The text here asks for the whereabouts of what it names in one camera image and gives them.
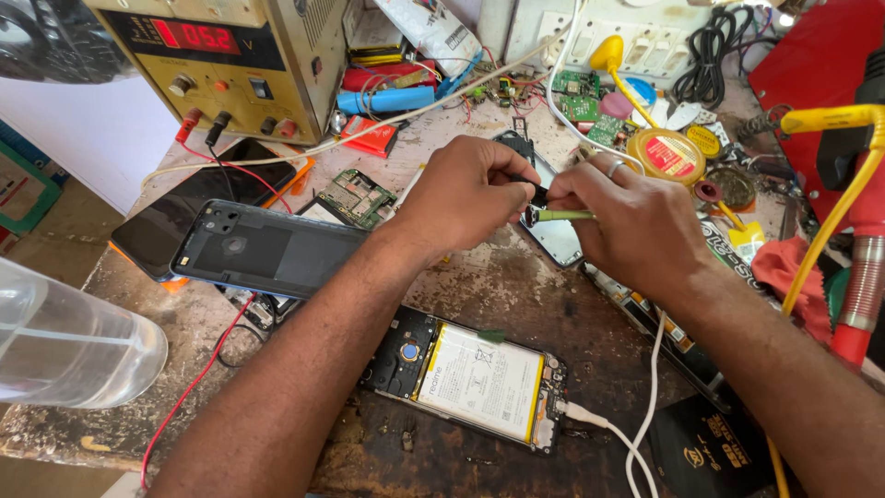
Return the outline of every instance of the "screwdriver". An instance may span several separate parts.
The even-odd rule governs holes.
[[[590,211],[551,211],[550,209],[536,209],[532,205],[526,208],[526,226],[532,228],[538,222],[552,222],[554,220],[595,220],[596,215]]]

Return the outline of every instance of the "hand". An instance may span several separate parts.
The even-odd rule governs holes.
[[[589,209],[595,220],[574,220],[584,257],[606,275],[663,304],[698,272],[721,265],[707,248],[688,189],[640,176],[600,153],[557,175],[547,192],[549,209]]]
[[[456,136],[430,156],[418,183],[385,227],[426,245],[432,262],[473,249],[498,227],[518,222],[535,195],[534,185],[511,183],[511,173],[541,181],[532,165],[510,147]]]

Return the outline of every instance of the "yellow container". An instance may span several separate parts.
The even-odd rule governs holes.
[[[669,129],[649,128],[633,135],[627,142],[627,154],[642,162],[646,175],[683,185],[700,180],[706,167],[697,145]]]

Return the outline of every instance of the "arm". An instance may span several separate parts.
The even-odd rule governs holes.
[[[458,137],[399,213],[243,367],[181,437],[151,496],[299,496],[418,273],[519,219],[540,181],[511,149]]]
[[[597,155],[559,175],[550,208],[574,221],[586,257],[657,302],[719,366],[811,495],[885,489],[885,398],[849,373],[712,256],[687,190]]]

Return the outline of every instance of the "green circuit board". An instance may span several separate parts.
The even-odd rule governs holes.
[[[587,138],[594,142],[599,142],[606,147],[611,147],[615,136],[624,128],[624,124],[623,120],[603,114],[596,124],[593,125],[593,128],[587,132]]]
[[[553,79],[553,91],[577,97],[599,97],[599,76],[562,71]]]
[[[559,110],[569,121],[597,121],[602,116],[593,97],[559,97]]]
[[[395,195],[356,169],[342,171],[317,197],[366,230],[386,219],[396,202]]]

